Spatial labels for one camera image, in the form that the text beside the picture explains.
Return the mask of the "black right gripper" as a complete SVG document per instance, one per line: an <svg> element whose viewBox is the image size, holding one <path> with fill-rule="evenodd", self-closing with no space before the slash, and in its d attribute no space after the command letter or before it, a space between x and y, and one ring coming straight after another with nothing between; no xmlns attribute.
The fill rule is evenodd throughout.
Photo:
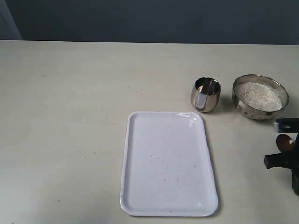
<svg viewBox="0 0 299 224"><path fill-rule="evenodd" d="M299 195L299 134L296 136L294 147L291 151L266 155L264 164L266 169L274 167L290 169L292 173L292 189L296 195Z"/></svg>

